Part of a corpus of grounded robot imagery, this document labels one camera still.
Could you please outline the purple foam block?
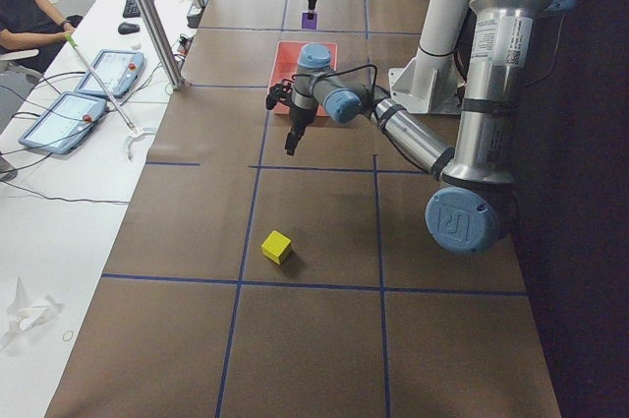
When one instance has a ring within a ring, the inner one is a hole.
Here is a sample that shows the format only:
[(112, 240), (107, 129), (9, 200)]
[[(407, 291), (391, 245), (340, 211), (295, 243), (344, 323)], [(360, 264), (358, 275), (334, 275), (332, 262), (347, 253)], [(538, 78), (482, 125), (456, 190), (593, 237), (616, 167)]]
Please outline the purple foam block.
[(303, 12), (301, 16), (301, 28), (303, 30), (315, 30), (317, 28), (317, 12)]

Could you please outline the yellow foam block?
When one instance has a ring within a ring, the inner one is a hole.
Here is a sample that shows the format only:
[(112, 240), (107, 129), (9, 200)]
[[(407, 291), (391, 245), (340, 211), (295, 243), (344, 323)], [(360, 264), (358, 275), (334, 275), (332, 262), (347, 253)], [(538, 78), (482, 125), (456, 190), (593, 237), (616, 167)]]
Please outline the yellow foam block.
[(261, 244), (262, 254), (279, 266), (287, 259), (291, 249), (291, 239), (277, 230), (272, 230)]

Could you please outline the pink plastic bin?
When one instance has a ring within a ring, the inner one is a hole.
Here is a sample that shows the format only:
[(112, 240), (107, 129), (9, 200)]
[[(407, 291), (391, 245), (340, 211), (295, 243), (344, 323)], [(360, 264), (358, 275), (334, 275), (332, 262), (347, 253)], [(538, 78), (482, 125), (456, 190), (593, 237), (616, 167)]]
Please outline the pink plastic bin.
[[(311, 42), (306, 41), (288, 41), (280, 40), (277, 44), (273, 69), (269, 81), (269, 87), (280, 83), (282, 80), (292, 79), (292, 76), (297, 73), (298, 59), (301, 53), (301, 49)], [(333, 70), (337, 68), (337, 50), (338, 45), (336, 42), (315, 42), (325, 45), (331, 54), (330, 67)], [(288, 115), (289, 108), (281, 103), (278, 103), (273, 108), (273, 113), (278, 115)], [(317, 110), (317, 117), (327, 117), (324, 109), (320, 106)]]

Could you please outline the far teach pendant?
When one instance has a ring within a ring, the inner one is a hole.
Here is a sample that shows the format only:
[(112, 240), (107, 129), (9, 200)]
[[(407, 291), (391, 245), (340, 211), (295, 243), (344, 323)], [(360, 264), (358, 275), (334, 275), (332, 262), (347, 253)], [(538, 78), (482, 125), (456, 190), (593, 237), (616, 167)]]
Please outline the far teach pendant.
[[(145, 57), (142, 52), (133, 50), (102, 49), (92, 62), (98, 77), (116, 97), (124, 96), (143, 71)], [(82, 94), (106, 98), (95, 77), (87, 73), (75, 87)]]

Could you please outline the teach pendant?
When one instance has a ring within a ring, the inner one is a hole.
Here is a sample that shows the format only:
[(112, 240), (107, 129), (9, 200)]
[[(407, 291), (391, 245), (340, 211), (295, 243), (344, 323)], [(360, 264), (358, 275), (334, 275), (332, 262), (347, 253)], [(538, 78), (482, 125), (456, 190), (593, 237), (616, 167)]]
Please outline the teach pendant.
[(64, 91), (20, 136), (28, 149), (66, 154), (77, 147), (104, 114), (106, 100)]
[[(102, 49), (92, 62), (98, 77), (116, 97), (124, 96), (143, 71), (145, 57), (142, 52), (133, 50)], [(95, 77), (87, 73), (75, 87), (82, 94), (106, 98)]]

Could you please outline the black computer mouse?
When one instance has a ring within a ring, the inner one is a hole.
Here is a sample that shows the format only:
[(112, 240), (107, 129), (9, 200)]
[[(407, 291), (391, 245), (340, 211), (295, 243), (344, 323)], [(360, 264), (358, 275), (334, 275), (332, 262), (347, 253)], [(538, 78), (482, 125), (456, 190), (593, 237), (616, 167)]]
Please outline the black computer mouse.
[(137, 33), (140, 30), (141, 30), (141, 27), (139, 25), (128, 23), (128, 22), (121, 23), (119, 27), (117, 28), (118, 33), (121, 35)]

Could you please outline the near teach pendant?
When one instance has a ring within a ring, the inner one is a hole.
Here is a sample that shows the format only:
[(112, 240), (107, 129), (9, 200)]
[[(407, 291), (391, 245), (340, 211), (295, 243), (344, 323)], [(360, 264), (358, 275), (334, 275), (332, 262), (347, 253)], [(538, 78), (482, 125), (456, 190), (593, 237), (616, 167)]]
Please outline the near teach pendant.
[(28, 149), (66, 154), (77, 147), (104, 114), (106, 100), (64, 91), (20, 136)]

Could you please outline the long metal rod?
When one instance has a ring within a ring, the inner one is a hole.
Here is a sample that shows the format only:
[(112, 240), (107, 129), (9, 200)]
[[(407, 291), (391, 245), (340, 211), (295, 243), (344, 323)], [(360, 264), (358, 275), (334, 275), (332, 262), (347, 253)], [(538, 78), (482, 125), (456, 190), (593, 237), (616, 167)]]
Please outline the long metal rod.
[(137, 126), (130, 119), (130, 117), (125, 113), (124, 109), (122, 108), (122, 106), (119, 103), (119, 101), (117, 100), (117, 98), (109, 90), (107, 85), (97, 75), (96, 70), (93, 68), (93, 66), (90, 64), (90, 62), (87, 60), (87, 58), (84, 56), (83, 52), (80, 50), (78, 45), (72, 39), (72, 36), (68, 32), (66, 32), (64, 34), (64, 37), (70, 43), (71, 47), (75, 50), (75, 52), (80, 57), (82, 62), (86, 65), (87, 69), (89, 70), (91, 75), (94, 77), (94, 79), (96, 80), (96, 82), (98, 83), (100, 88), (105, 92), (105, 94), (108, 97), (108, 99), (111, 101), (111, 103), (114, 105), (115, 109), (118, 111), (119, 115), (123, 118), (125, 124), (127, 125), (127, 127), (130, 130), (130, 138), (133, 140), (133, 139), (138, 139), (141, 136), (143, 136), (144, 135), (144, 128)]

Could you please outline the seated person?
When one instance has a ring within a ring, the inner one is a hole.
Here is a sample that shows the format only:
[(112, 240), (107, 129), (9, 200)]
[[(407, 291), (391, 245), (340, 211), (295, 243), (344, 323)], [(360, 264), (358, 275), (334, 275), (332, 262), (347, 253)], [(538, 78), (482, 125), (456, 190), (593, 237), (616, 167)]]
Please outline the seated person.
[(64, 17), (50, 0), (1, 0), (1, 52), (37, 49), (24, 66), (44, 73), (82, 20)]

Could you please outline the crumpled white tissue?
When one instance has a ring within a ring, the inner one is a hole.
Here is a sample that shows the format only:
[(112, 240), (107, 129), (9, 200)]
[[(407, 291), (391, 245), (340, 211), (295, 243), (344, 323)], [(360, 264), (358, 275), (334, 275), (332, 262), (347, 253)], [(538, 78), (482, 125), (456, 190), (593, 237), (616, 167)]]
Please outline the crumpled white tissue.
[(29, 298), (19, 277), (1, 282), (1, 349), (7, 348), (24, 332), (58, 317), (64, 305), (51, 295)]

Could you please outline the aluminium frame post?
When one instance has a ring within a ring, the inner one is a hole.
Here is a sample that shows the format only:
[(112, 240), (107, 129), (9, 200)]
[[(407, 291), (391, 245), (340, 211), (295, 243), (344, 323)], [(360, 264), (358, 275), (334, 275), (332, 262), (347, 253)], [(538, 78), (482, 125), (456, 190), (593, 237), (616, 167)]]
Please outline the aluminium frame post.
[(168, 81), (173, 90), (179, 90), (184, 84), (185, 79), (175, 60), (172, 47), (167, 39), (166, 32), (153, 0), (137, 0), (137, 2), (147, 32), (167, 75)]

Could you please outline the white mast base bracket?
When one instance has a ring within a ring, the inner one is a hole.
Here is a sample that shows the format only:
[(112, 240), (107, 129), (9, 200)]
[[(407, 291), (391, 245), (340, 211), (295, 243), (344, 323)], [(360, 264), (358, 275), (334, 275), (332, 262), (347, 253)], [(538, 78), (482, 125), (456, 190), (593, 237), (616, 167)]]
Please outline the white mast base bracket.
[(396, 103), (413, 114), (459, 115), (458, 73), (451, 55), (432, 56), (419, 49), (404, 68), (388, 70)]

